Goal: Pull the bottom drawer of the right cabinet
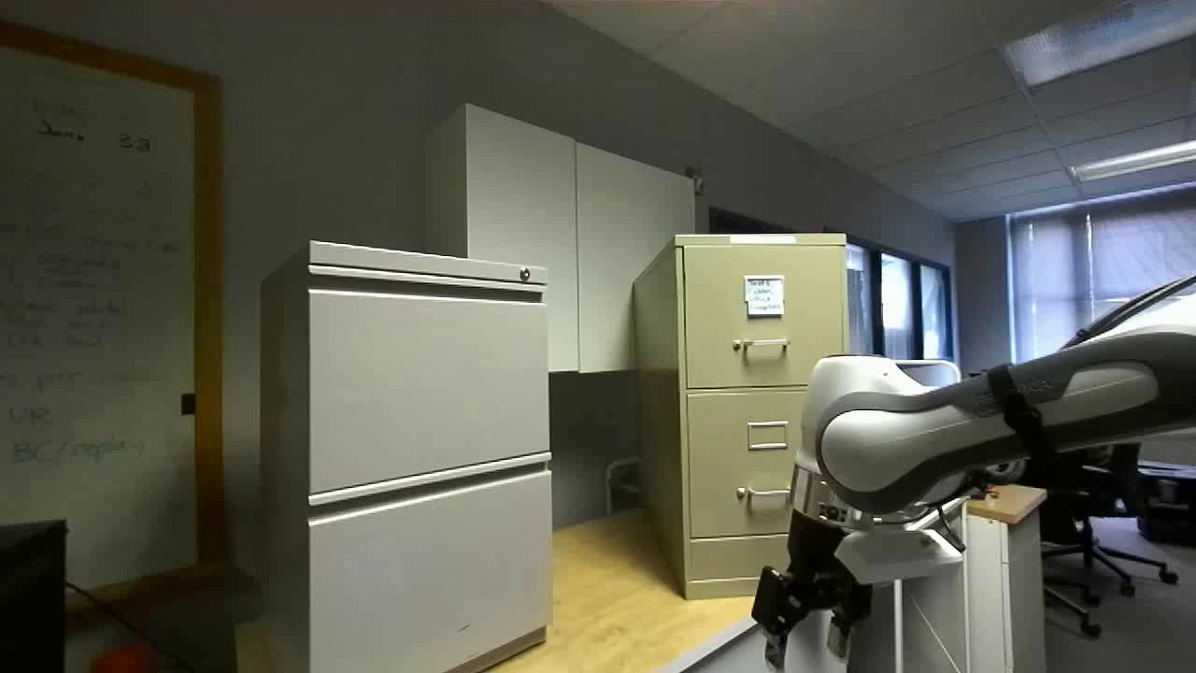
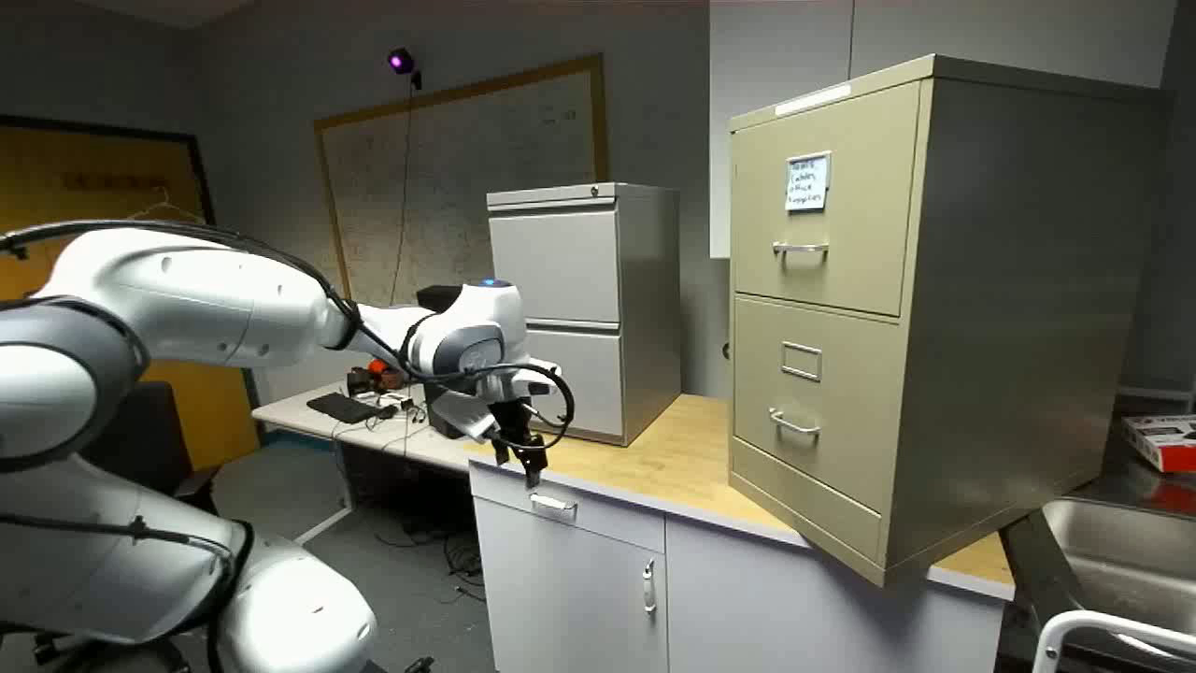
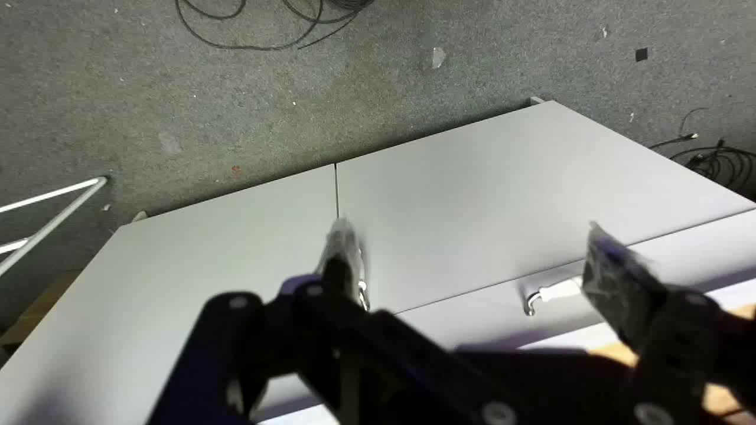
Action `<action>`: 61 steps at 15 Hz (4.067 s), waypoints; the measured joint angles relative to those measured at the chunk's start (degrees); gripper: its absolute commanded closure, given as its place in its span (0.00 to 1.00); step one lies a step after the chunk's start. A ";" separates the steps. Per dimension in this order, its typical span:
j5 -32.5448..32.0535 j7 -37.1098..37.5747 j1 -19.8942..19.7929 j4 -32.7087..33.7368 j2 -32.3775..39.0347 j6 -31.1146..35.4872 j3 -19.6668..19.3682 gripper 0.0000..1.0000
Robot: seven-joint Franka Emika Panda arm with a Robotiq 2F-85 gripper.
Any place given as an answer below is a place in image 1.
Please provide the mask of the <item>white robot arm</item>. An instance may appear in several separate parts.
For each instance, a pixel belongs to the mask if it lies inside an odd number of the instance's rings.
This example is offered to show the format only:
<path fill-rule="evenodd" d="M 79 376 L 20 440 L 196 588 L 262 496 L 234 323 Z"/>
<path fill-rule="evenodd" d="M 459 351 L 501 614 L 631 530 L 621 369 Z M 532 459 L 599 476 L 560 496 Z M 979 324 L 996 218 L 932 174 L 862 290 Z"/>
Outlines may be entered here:
<path fill-rule="evenodd" d="M 825 356 L 793 456 L 788 568 L 751 618 L 783 673 L 847 673 L 870 591 L 965 562 L 946 505 L 988 467 L 1123 445 L 1196 419 L 1196 282 L 1159 283 L 1058 351 L 951 383 L 926 363 Z"/>

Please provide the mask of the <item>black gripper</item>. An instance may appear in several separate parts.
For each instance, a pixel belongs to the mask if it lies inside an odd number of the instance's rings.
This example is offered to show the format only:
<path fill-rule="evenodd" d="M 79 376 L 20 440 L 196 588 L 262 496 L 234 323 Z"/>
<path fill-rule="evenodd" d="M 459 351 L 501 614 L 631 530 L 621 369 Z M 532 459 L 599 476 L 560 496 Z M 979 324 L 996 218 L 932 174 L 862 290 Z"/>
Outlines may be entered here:
<path fill-rule="evenodd" d="M 835 558 L 845 530 L 796 511 L 788 518 L 788 566 L 765 566 L 756 583 L 751 618 L 765 628 L 765 661 L 784 668 L 788 632 L 816 609 L 821 618 L 821 651 L 852 657 L 857 619 L 870 614 L 870 591 Z"/>

